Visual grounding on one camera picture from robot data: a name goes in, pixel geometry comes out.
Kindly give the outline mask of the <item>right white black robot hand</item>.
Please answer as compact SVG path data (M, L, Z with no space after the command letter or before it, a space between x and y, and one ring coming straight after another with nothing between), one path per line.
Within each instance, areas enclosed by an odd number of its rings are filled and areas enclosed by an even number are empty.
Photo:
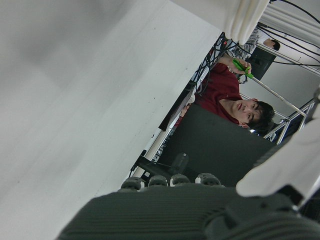
M187 116L165 159L181 160L148 187L127 179L88 202L60 240L317 240L299 215L320 187L320 121L271 156L272 144L216 116Z

